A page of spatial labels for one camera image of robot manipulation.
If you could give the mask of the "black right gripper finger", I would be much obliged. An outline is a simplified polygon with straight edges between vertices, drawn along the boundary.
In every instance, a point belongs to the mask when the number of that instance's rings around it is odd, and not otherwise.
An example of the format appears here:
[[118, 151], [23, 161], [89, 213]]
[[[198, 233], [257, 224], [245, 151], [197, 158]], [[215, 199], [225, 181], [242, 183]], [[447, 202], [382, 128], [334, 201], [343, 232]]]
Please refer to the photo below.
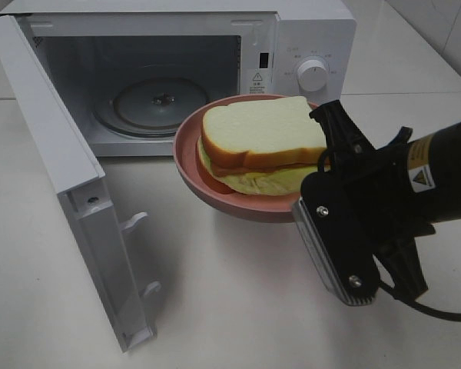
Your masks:
[[394, 291], [415, 301], [428, 291], [413, 237], [390, 240], [383, 246], [383, 266], [390, 274]]
[[366, 154], [375, 148], [352, 121], [339, 100], [322, 104], [309, 113], [320, 124], [328, 149], [346, 149], [354, 154]]

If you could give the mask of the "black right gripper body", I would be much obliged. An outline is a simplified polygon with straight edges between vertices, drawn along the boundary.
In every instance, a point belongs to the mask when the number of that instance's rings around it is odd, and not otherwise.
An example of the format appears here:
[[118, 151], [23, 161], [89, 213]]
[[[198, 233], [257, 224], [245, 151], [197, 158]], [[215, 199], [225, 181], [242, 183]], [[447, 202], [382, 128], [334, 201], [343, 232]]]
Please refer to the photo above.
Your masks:
[[428, 217], [415, 206], [410, 184], [408, 135], [395, 137], [376, 150], [366, 138], [353, 142], [336, 140], [322, 154], [328, 173], [340, 180], [372, 252], [388, 261], [403, 252], [414, 253], [414, 239], [435, 233]]

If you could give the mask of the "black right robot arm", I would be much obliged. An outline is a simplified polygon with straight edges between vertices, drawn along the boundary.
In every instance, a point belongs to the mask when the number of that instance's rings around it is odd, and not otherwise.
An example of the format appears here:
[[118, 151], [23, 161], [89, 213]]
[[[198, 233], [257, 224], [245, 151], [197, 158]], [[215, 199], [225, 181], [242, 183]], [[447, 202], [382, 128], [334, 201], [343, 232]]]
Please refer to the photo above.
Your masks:
[[398, 292], [419, 297], [427, 286], [416, 238], [433, 234], [437, 222], [461, 219], [461, 122], [417, 140], [403, 127], [375, 148], [338, 101], [310, 117], [327, 148], [301, 197], [326, 281], [346, 300], [371, 298], [384, 266]]

